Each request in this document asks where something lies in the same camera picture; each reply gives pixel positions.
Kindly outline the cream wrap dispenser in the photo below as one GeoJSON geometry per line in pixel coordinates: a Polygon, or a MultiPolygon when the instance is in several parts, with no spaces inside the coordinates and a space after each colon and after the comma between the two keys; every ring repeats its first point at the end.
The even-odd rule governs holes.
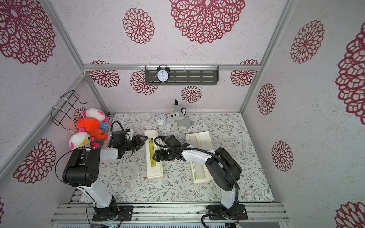
{"type": "Polygon", "coordinates": [[[212,151],[213,150],[213,143],[209,132],[201,132],[199,133],[200,142],[201,142],[201,149],[205,151],[212,151]]]}
{"type": "Polygon", "coordinates": [[[163,178],[162,163],[153,159],[155,151],[159,150],[159,147],[154,143],[154,139],[158,136],[158,132],[156,130],[146,130],[144,134],[147,136],[145,142],[147,179],[154,180],[163,178]]]}

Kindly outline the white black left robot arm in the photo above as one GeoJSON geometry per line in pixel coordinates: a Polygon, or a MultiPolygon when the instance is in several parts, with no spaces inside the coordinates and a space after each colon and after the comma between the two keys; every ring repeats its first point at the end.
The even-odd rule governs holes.
{"type": "Polygon", "coordinates": [[[106,149],[74,149],[63,171],[62,180],[86,193],[96,209],[110,208],[114,197],[98,180],[101,162],[122,159],[126,152],[138,151],[147,139],[144,135],[133,135],[127,140],[121,134],[115,134],[111,136],[106,149]]]}

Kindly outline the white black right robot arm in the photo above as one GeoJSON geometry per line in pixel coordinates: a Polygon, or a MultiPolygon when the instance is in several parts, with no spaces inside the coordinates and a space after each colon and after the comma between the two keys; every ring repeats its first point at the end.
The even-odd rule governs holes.
{"type": "Polygon", "coordinates": [[[231,209],[238,203],[241,168],[223,148],[206,151],[191,145],[163,146],[153,155],[156,162],[182,160],[205,165],[215,183],[221,188],[221,205],[231,209]]]}

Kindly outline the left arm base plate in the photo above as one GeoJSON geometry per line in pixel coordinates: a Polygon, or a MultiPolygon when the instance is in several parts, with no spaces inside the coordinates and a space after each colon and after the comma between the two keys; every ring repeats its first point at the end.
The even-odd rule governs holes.
{"type": "Polygon", "coordinates": [[[117,206],[116,208],[95,208],[92,221],[130,221],[133,215],[133,206],[117,206]]]}

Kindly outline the cream dispenser bottom tray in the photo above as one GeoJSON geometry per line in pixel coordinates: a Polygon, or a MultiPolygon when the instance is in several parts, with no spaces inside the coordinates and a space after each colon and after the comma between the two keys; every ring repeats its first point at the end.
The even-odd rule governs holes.
{"type": "MultiPolygon", "coordinates": [[[[186,142],[188,144],[200,149],[201,142],[200,142],[199,133],[186,134],[185,137],[186,137],[186,142]]],[[[211,179],[212,179],[211,175],[204,163],[199,164],[199,163],[191,161],[190,165],[191,165],[191,171],[192,171],[192,175],[193,175],[194,184],[203,184],[203,183],[208,183],[211,181],[211,179]]]]}

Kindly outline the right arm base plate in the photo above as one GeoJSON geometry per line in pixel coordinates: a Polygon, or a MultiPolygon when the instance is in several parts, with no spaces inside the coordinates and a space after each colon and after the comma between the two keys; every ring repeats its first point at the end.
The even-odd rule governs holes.
{"type": "Polygon", "coordinates": [[[238,203],[230,211],[220,205],[208,205],[206,207],[210,220],[247,220],[248,214],[243,204],[238,203]]]}

